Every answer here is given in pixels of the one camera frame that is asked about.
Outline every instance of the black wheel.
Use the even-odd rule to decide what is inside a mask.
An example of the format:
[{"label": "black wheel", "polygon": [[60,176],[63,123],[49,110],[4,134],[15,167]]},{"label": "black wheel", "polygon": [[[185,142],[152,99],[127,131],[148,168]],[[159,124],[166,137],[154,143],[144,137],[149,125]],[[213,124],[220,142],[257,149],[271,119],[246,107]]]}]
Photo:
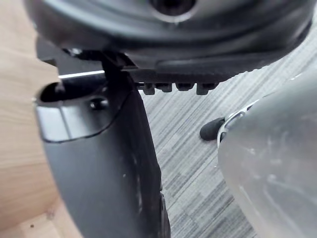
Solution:
[{"label": "black wheel", "polygon": [[204,125],[200,130],[200,137],[205,141],[217,140],[218,131],[220,127],[224,124],[224,118],[217,118],[206,125]]}]

